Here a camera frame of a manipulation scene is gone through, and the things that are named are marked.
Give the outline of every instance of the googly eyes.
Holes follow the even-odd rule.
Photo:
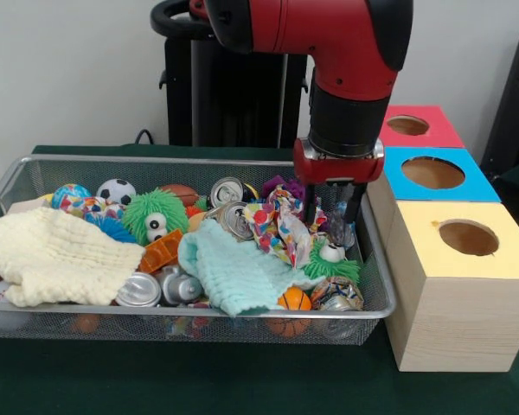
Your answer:
[[[144,219],[144,224],[148,229],[146,236],[150,243],[167,235],[167,218],[163,214],[149,214]]]
[[[149,214],[144,219],[146,229],[149,231],[156,231],[157,229],[164,229],[167,225],[167,219],[162,214]]]
[[[339,244],[328,244],[321,248],[319,256],[325,261],[336,263],[346,258],[346,252],[342,245]]]
[[[148,231],[146,233],[146,237],[148,238],[148,242],[150,242],[150,243],[162,238],[165,235],[167,235],[167,229],[165,229],[165,228],[159,229],[157,231]]]

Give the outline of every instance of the blue box top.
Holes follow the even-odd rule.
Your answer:
[[[465,149],[387,147],[384,172],[397,200],[499,202]]]

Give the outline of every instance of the green fuzzy ball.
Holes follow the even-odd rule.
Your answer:
[[[318,239],[313,244],[310,252],[310,263],[304,267],[304,273],[311,279],[317,277],[346,277],[358,283],[360,279],[360,266],[357,261],[325,261],[319,255],[321,248],[325,246],[325,239]]]
[[[189,218],[184,205],[175,194],[156,189],[144,195],[134,196],[125,210],[122,221],[142,246],[150,243],[147,236],[148,229],[144,222],[149,214],[163,214],[167,219],[168,232],[181,229],[186,233],[189,229]]]
[[[209,210],[208,209],[208,198],[201,196],[200,199],[198,199],[198,201],[194,204],[194,206],[196,206],[203,212],[207,212]]]

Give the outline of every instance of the silver can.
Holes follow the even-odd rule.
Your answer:
[[[329,298],[319,309],[320,311],[354,311],[346,297],[334,296]],[[344,340],[351,337],[358,329],[357,320],[314,319],[313,328],[329,340]]]
[[[239,242],[252,240],[253,233],[244,217],[246,203],[231,201],[206,213],[206,218],[215,219],[223,229],[231,233]]]
[[[246,203],[236,201],[223,207],[221,226],[228,230],[238,240],[251,240],[253,233],[244,217]]]
[[[200,281],[177,265],[165,266],[157,275],[157,281],[162,289],[163,300],[168,305],[192,303],[203,293]]]
[[[115,302],[127,307],[155,307],[161,297],[162,289],[154,277],[134,272],[118,291]]]
[[[218,208],[231,201],[249,202],[259,197],[258,191],[251,184],[236,177],[224,177],[211,188],[208,200],[212,208]]]
[[[209,202],[213,208],[218,208],[230,201],[243,201],[244,186],[235,177],[224,177],[214,184],[209,194]]]

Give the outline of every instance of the yellow box top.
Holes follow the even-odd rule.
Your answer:
[[[398,208],[428,277],[519,279],[519,226],[501,203],[398,201]]]

